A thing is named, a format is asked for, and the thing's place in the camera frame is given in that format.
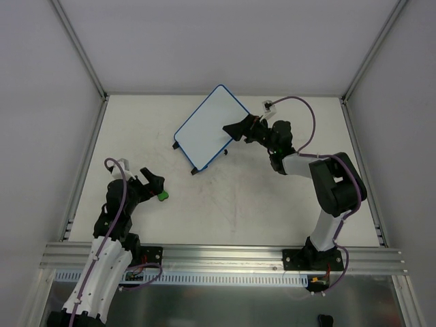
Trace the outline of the green bone-shaped eraser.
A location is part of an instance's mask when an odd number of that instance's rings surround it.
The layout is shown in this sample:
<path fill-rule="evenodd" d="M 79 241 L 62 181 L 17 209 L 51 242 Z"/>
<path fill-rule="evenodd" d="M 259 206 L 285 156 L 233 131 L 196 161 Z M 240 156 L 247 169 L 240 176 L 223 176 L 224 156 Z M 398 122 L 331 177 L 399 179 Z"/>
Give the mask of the green bone-shaped eraser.
<path fill-rule="evenodd" d="M 163 202 L 169 198 L 169 194 L 167 191 L 163 190 L 160 194 L 157 195 L 157 198 L 160 202 Z"/>

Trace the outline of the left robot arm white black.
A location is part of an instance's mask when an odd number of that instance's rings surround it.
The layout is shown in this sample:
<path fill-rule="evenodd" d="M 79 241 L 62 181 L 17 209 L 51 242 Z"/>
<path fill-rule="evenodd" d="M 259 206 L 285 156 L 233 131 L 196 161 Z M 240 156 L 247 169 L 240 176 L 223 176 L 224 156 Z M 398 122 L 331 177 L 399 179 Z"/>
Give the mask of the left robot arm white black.
<path fill-rule="evenodd" d="M 147 252 L 140 237 L 132 233 L 131 216 L 136 207 L 151 198 L 168 198 L 164 177 L 141 169 L 146 179 L 130 174 L 125 168 L 109 168 L 113 180 L 107 186 L 106 201 L 94 225 L 93 240 L 79 280 L 60 311 L 52 311 L 47 326 L 105 326 L 114 295 L 121 289 L 125 273 L 157 274 L 146 281 L 149 285 L 163 273 L 161 259 Z"/>

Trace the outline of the blue-framed whiteboard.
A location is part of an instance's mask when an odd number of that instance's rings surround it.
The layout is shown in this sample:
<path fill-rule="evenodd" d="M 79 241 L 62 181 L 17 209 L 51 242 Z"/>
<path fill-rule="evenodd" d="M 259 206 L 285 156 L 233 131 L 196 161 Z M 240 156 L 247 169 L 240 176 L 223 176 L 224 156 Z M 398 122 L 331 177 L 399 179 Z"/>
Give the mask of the blue-framed whiteboard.
<path fill-rule="evenodd" d="M 174 133 L 174 143 L 199 172 L 220 155 L 231 143 L 231 137 L 222 130 L 224 125 L 238 123 L 249 111 L 223 85 L 217 85 L 188 119 Z"/>

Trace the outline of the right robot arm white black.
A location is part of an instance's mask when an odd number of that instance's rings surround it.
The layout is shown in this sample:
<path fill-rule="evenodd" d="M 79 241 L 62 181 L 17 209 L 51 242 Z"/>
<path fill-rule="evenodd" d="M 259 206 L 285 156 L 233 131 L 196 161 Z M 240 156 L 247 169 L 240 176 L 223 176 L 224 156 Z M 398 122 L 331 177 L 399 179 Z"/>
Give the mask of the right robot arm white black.
<path fill-rule="evenodd" d="M 353 215 L 367 190 L 346 153 L 310 155 L 299 153 L 292 144 L 293 135 L 288 121 L 276 121 L 269 127 L 264 119 L 252 114 L 242 121 L 223 126 L 233 140 L 257 142 L 267 151 L 275 172 L 296 175 L 312 181 L 321 207 L 316 227 L 304 247 L 290 258 L 298 267 L 321 269 L 334 260 L 337 238 L 345 220 Z"/>

